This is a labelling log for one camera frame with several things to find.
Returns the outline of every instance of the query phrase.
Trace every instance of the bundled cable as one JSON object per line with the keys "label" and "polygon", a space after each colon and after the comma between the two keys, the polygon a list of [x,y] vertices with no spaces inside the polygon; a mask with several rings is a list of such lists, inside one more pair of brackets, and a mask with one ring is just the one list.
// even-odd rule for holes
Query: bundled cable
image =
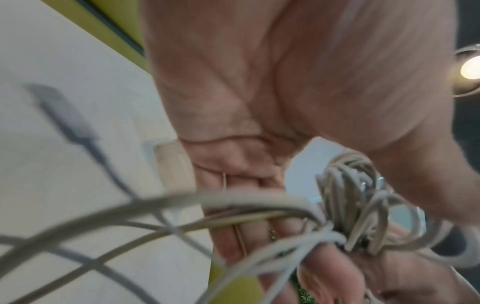
{"label": "bundled cable", "polygon": [[[345,251],[367,250],[372,255],[381,250],[413,251],[434,262],[456,267],[470,267],[480,262],[479,233],[473,228],[461,228],[467,246],[460,255],[442,257],[427,252],[426,249],[439,243],[453,225],[433,219],[429,221],[426,232],[422,233],[419,209],[396,194],[370,161],[359,153],[348,152],[335,158],[324,174],[317,177],[317,184],[323,201],[320,205],[282,194],[226,191],[165,196],[107,209],[59,224],[12,248],[0,256],[0,279],[38,253],[70,238],[122,221],[128,223],[125,221],[139,215],[196,204],[209,209],[231,210],[175,227],[175,232],[184,234],[279,217],[298,217],[305,222],[302,234],[280,239],[227,267],[225,275],[211,284],[196,304],[209,303],[241,275],[280,272],[277,281],[261,301],[261,304],[271,303],[310,251],[325,243],[334,243]],[[388,232],[390,209],[399,205],[409,208],[412,220],[412,230],[405,238],[396,238]],[[131,226],[155,231],[100,256],[94,260],[95,263],[106,263],[142,244],[172,234],[171,229],[162,226],[138,223],[132,223]],[[12,303],[30,303],[92,269],[92,265],[83,265]]]}

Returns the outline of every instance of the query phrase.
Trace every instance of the light bulb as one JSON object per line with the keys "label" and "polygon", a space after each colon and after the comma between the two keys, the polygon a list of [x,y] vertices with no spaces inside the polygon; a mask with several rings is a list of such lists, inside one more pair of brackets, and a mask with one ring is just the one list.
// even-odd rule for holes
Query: light bulb
{"label": "light bulb", "polygon": [[480,56],[468,59],[460,68],[460,74],[470,80],[480,79]]}

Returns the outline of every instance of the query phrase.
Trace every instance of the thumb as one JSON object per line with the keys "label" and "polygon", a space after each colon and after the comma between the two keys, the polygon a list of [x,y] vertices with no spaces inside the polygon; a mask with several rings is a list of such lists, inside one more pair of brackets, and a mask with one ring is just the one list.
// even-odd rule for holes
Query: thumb
{"label": "thumb", "polygon": [[367,287],[380,300],[410,304],[459,303],[459,280],[452,268],[434,264],[415,253],[384,251],[378,256],[353,253]]}

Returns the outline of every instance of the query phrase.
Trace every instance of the black strip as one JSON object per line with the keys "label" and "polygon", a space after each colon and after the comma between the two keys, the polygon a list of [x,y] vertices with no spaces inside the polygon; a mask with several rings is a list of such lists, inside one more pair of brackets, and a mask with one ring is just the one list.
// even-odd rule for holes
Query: black strip
{"label": "black strip", "polygon": [[90,0],[76,0],[81,6],[87,9],[92,15],[94,15],[98,20],[100,20],[104,25],[111,29],[117,36],[119,36],[123,41],[125,41],[129,46],[131,46],[135,51],[140,55],[145,57],[145,51],[141,45],[139,45],[132,37],[130,37],[125,31],[118,26],[110,17],[108,17],[98,6],[96,6]]}

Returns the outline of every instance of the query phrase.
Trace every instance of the hand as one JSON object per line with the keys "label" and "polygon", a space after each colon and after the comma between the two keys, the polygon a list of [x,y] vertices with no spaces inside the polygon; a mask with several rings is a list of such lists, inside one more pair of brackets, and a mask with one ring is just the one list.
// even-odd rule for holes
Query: hand
{"label": "hand", "polygon": [[[397,225],[389,229],[397,236],[407,234]],[[415,253],[385,251],[375,257],[367,253],[354,253],[350,257],[365,275],[367,287],[385,304],[468,304],[480,299],[451,267],[432,263]],[[302,287],[319,304],[335,303],[335,292],[314,272],[301,267],[297,275]]]}
{"label": "hand", "polygon": [[[480,182],[450,133],[453,5],[369,1],[329,49],[352,3],[141,2],[151,73],[198,188],[222,189],[225,174],[227,188],[283,191],[291,158],[323,136],[368,154],[428,212],[478,220]],[[280,236],[301,226],[270,225]],[[240,226],[247,251],[268,242],[267,226]],[[233,228],[211,233],[228,261],[243,256]],[[346,302],[361,301],[363,276],[335,248],[314,250],[305,265]],[[265,287],[273,279],[260,278]],[[277,301],[295,298],[287,288]]]}

